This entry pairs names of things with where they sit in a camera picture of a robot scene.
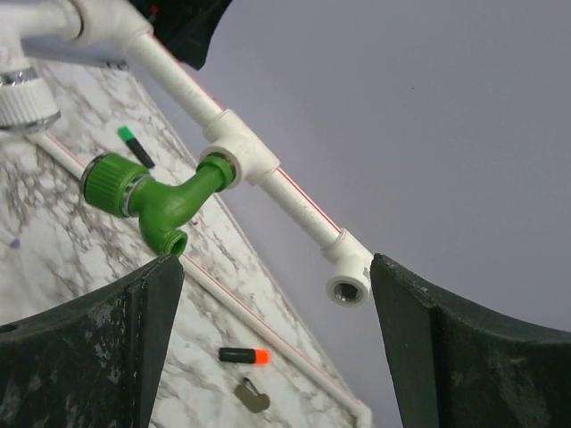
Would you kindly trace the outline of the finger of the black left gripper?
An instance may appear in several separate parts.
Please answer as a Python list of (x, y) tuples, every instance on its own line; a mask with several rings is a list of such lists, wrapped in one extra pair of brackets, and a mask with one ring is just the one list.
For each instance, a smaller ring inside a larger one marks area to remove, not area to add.
[(231, 0), (130, 0), (177, 60), (200, 70)]

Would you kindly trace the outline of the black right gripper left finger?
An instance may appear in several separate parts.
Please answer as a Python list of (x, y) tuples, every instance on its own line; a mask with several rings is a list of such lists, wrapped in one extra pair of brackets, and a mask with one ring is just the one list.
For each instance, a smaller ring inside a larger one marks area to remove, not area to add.
[(184, 273), (162, 256), (1, 327), (3, 427), (147, 427)]

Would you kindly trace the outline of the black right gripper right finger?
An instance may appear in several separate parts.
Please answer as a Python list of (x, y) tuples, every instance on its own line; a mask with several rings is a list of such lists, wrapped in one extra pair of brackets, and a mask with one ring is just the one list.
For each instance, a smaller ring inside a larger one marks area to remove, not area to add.
[(405, 427), (568, 427), (570, 334), (375, 255), (372, 293)]

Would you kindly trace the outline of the green water faucet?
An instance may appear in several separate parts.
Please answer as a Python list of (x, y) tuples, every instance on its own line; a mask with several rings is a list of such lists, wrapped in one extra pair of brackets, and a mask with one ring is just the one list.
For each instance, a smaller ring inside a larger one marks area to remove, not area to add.
[(229, 160), (211, 154), (187, 181), (167, 185), (157, 181), (149, 169), (109, 152), (88, 164), (80, 189), (87, 204), (116, 218), (136, 218), (145, 244), (155, 254), (179, 257), (188, 240), (180, 228), (235, 177)]

